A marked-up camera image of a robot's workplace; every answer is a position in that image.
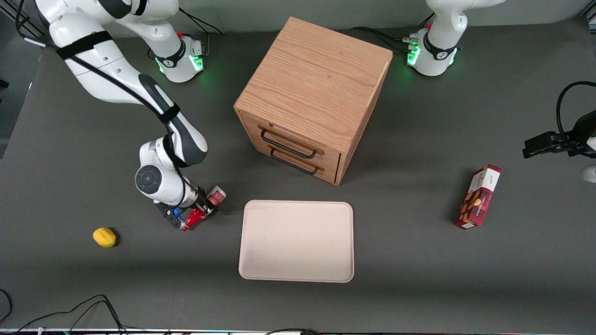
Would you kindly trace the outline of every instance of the beige tray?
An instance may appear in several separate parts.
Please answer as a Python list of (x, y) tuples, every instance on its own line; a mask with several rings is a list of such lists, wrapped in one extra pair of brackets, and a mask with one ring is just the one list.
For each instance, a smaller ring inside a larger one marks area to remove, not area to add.
[(238, 271), (254, 280), (347, 283), (354, 276), (352, 207), (342, 202), (249, 201)]

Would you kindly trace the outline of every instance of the wooden cabinet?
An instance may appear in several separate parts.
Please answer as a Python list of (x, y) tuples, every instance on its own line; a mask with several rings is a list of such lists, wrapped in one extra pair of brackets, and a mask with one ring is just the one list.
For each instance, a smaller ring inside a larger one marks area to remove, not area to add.
[(234, 109), (257, 151), (339, 185), (392, 56), (290, 17)]

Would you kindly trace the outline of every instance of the drawer handle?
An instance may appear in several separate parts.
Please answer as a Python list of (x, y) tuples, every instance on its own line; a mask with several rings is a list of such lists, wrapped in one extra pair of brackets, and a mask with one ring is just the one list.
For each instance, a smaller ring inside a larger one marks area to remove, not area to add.
[(273, 159), (275, 159), (275, 160), (277, 160), (277, 161), (280, 161), (280, 162), (284, 163), (285, 165), (291, 166), (291, 167), (295, 168), (295, 169), (296, 169), (296, 170), (298, 170), (298, 171), (304, 172), (304, 173), (306, 173), (307, 175), (311, 175), (311, 176), (312, 176), (312, 175), (314, 175), (314, 174), (315, 174), (317, 171), (319, 171), (319, 167), (318, 167), (318, 166), (315, 166), (315, 170), (313, 170), (313, 171), (308, 171), (308, 170), (306, 170), (306, 169), (303, 169), (303, 168), (301, 168), (300, 166), (296, 166), (296, 165), (294, 165), (294, 164), (292, 164), (292, 163), (290, 163), (290, 162), (288, 162), (288, 161), (286, 161), (286, 160), (283, 160), (283, 159), (281, 159), (281, 158), (277, 157), (276, 155), (274, 155), (274, 154), (273, 154), (274, 152), (275, 152), (275, 148), (271, 148), (271, 155), (270, 155), (270, 156), (271, 156), (271, 158), (273, 158)]
[(307, 155), (305, 155), (305, 154), (303, 154), (301, 152), (298, 152), (298, 151), (296, 151), (296, 150), (294, 150), (294, 149), (292, 149), (290, 147), (286, 147), (285, 145), (283, 145), (281, 143), (277, 143), (274, 140), (265, 137), (265, 133), (267, 133), (267, 129), (263, 128), (263, 131), (261, 132), (261, 138), (263, 139), (263, 141), (265, 141), (265, 142), (267, 142), (269, 144), (273, 144), (276, 147), (282, 148), (283, 150), (289, 151), (289, 152), (295, 154), (296, 156), (302, 157), (304, 159), (311, 159), (311, 158), (315, 157), (316, 150), (312, 150), (312, 154), (310, 156), (307, 156)]

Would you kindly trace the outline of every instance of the lemon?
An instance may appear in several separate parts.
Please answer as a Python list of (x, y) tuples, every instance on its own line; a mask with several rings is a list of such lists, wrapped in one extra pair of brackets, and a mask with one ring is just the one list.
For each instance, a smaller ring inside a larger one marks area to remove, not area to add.
[(116, 244), (116, 235), (109, 228), (97, 228), (93, 232), (93, 239), (104, 248), (113, 247)]

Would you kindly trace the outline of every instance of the gray table surface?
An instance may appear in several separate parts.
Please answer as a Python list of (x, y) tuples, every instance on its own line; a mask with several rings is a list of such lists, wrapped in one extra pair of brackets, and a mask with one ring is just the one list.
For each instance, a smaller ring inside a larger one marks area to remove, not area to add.
[[(471, 27), (436, 78), (396, 55), (340, 187), (258, 154), (232, 109), (275, 36), (214, 36), (207, 71), (183, 84), (160, 75), (141, 40), (117, 41), (205, 134), (210, 153), (186, 176), (228, 193), (215, 218), (186, 233), (134, 186), (139, 146), (163, 135), (156, 118), (92, 98), (55, 54), (42, 53), (0, 160), (0, 285), (15, 303), (4, 327), (104, 293), (122, 322), (146, 328), (596, 332), (596, 185), (579, 175), (590, 161), (522, 156), (524, 140), (555, 129), (559, 92), (596, 79), (585, 19)], [(569, 92), (564, 124), (594, 106), (592, 88)], [(450, 221), (471, 173), (488, 163), (503, 172), (485, 224), (460, 230)], [(350, 203), (354, 279), (242, 279), (251, 199)], [(119, 247), (93, 242), (101, 226), (120, 232)], [(114, 327), (103, 309), (80, 325)]]

